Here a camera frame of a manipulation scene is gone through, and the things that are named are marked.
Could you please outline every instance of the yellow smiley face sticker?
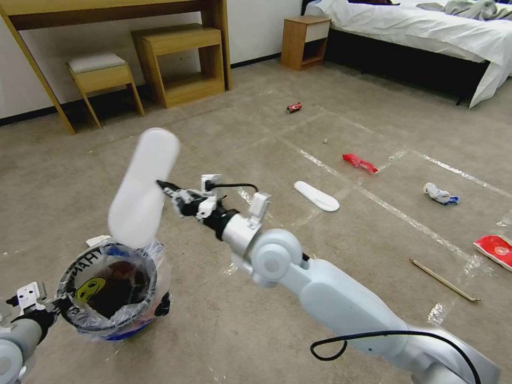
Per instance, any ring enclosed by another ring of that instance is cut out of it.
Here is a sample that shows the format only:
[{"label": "yellow smiley face sticker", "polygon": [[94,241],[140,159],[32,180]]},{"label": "yellow smiley face sticker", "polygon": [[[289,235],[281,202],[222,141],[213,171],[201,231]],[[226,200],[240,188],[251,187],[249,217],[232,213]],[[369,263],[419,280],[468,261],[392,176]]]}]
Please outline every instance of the yellow smiley face sticker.
[{"label": "yellow smiley face sticker", "polygon": [[87,301],[91,296],[95,295],[105,286],[105,279],[102,277],[94,277],[87,280],[76,291],[76,299],[78,301]]}]

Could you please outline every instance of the white wall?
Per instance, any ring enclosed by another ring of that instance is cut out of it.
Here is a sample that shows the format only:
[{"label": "white wall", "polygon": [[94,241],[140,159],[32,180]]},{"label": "white wall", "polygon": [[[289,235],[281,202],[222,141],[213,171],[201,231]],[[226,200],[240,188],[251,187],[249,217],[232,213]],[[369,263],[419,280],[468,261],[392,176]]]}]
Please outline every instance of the white wall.
[{"label": "white wall", "polygon": [[285,17],[300,15],[302,0],[227,0],[231,63],[281,51]]},{"label": "white wall", "polygon": [[[228,0],[231,63],[281,51],[283,19],[300,13],[301,0]],[[130,31],[201,22],[199,13],[46,28],[21,33],[61,103],[80,94],[66,70],[71,57],[112,51],[128,61],[137,84],[144,83]],[[0,21],[0,118],[52,106],[3,21]],[[197,52],[170,55],[170,73],[198,70]]]}]

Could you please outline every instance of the trash can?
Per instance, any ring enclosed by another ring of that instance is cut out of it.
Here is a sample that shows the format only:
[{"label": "trash can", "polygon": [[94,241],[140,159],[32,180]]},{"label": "trash can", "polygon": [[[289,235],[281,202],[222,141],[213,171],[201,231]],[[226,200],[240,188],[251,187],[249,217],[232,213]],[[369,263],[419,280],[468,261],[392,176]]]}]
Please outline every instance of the trash can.
[{"label": "trash can", "polygon": [[92,338],[125,339],[169,313],[168,280],[157,240],[132,249],[109,238],[82,253],[62,276],[57,297],[71,305],[61,315]]}]

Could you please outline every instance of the gray clothing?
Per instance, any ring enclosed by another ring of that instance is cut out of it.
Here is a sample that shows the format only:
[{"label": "gray clothing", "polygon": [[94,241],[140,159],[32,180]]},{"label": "gray clothing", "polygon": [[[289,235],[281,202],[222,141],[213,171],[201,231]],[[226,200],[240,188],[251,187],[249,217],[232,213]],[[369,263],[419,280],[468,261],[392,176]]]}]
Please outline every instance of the gray clothing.
[{"label": "gray clothing", "polygon": [[494,0],[478,0],[469,2],[464,0],[449,1],[446,6],[438,3],[418,4],[418,8],[427,11],[439,11],[449,15],[464,17],[475,20],[510,20],[512,21],[512,10],[501,8],[498,10]]}]

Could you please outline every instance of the drawer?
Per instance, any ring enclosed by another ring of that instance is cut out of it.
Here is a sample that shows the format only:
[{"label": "drawer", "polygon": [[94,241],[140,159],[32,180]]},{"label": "drawer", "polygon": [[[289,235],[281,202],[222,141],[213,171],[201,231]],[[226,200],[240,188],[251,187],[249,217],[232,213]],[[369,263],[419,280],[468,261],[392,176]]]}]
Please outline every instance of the drawer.
[{"label": "drawer", "polygon": [[321,38],[326,38],[329,34],[330,21],[323,21],[320,23],[309,24],[306,29],[306,43]]}]

